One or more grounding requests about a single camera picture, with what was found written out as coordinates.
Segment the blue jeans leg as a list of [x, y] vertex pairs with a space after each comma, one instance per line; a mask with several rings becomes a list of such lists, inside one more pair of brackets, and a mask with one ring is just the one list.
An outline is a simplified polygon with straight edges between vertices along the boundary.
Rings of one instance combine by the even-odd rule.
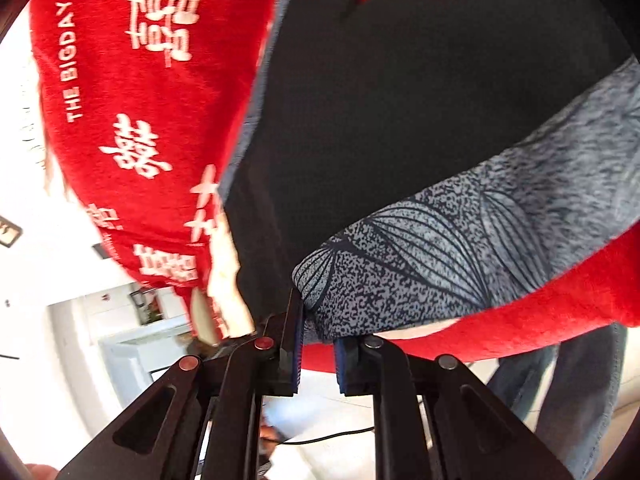
[[626, 344], [626, 327], [614, 323], [556, 346], [506, 356], [498, 359], [487, 387], [526, 419], [542, 376], [553, 365], [535, 434], [575, 479], [585, 479], [611, 423]]

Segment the black pants grey patterned waistband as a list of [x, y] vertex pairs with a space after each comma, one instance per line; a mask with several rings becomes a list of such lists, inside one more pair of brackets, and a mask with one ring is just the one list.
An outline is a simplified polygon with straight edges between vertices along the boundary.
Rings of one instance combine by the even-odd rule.
[[637, 0], [277, 0], [228, 174], [241, 298], [311, 338], [542, 289], [639, 219]]

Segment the red bedspread white characters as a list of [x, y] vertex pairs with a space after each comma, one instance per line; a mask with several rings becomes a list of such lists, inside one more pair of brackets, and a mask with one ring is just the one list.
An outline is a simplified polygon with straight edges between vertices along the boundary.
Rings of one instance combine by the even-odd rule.
[[[277, 0], [32, 0], [44, 137], [106, 250], [136, 281], [205, 296], [216, 333], [241, 298], [222, 185], [259, 100]], [[455, 320], [379, 332], [418, 356], [507, 356], [639, 323], [639, 219], [542, 289]]]

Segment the white cabinet furniture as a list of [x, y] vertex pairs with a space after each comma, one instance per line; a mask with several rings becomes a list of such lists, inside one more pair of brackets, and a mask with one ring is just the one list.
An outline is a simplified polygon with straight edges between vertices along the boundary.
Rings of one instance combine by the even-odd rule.
[[48, 315], [67, 387], [91, 437], [191, 342], [183, 303], [169, 288], [126, 284], [51, 304]]

